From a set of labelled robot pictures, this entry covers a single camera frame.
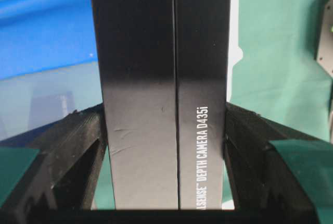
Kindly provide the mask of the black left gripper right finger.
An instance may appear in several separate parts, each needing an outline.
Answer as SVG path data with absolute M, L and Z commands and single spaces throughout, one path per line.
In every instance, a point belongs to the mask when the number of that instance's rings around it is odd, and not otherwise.
M 332 223 L 332 144 L 226 104 L 231 223 Z

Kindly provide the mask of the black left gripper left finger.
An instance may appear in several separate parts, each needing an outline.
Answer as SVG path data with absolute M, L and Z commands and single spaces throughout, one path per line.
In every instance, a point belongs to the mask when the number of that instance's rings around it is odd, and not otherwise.
M 1 223 L 94 209 L 106 151 L 103 106 L 1 141 Z

